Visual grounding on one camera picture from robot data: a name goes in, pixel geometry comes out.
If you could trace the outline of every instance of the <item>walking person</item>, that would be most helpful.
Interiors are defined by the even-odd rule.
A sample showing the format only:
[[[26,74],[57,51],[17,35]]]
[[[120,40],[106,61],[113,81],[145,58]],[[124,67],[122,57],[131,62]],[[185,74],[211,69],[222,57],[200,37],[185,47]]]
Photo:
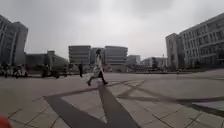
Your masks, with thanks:
[[[94,69],[93,69],[93,76],[90,77],[90,79],[87,82],[87,84],[89,86],[91,85],[91,81],[95,78],[101,78],[104,85],[108,84],[108,82],[104,79],[103,67],[102,67],[102,57],[101,57],[100,52],[101,52],[100,49],[98,49],[96,51],[96,61],[95,61]]]
[[[83,66],[82,66],[82,62],[81,64],[79,64],[79,75],[82,78],[82,74],[83,74]]]

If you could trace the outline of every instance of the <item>tall building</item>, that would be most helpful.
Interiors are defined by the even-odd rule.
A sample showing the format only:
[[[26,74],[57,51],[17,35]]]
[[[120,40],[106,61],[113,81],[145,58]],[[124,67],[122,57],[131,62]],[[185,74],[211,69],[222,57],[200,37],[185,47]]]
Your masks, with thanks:
[[[141,58],[140,55],[129,55],[126,60],[127,65],[140,65]]]
[[[102,56],[102,61],[104,62],[104,48],[91,48],[90,51],[90,64],[93,65],[95,63],[96,60],[96,51],[100,49],[101,50],[101,56]]]
[[[184,48],[181,37],[171,34],[166,37],[167,64],[169,68],[178,69],[184,67]]]
[[[106,70],[125,71],[128,48],[119,46],[105,46]]]
[[[186,67],[219,64],[224,56],[224,13],[180,32]]]
[[[11,23],[0,16],[0,63],[25,64],[24,48],[28,28],[20,22]]]
[[[69,46],[69,61],[71,64],[90,64],[90,45]]]

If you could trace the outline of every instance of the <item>pavement pattern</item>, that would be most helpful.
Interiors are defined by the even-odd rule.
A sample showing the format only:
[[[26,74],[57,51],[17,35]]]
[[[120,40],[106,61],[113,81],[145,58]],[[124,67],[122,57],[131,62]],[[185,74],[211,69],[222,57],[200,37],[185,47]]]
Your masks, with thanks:
[[[224,128],[223,73],[108,74],[106,87],[61,78],[54,82],[76,79],[82,86],[66,90],[55,84],[55,90],[41,93],[36,89],[39,97],[25,107],[0,109],[0,114],[13,128]]]

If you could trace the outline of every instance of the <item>paved ground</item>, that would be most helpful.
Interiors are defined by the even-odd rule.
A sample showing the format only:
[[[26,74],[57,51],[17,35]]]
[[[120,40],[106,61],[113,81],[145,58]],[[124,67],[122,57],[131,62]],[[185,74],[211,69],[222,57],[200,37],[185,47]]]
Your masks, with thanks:
[[[224,128],[224,70],[106,79],[0,78],[0,115],[13,128]]]

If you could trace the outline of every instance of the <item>overcast sky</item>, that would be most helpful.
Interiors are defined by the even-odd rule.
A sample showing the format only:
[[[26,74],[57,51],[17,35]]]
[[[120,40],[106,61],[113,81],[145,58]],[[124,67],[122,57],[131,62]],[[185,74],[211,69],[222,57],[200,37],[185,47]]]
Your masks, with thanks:
[[[224,12],[222,0],[0,0],[0,14],[29,28],[25,51],[118,45],[143,58],[166,55],[165,37]]]

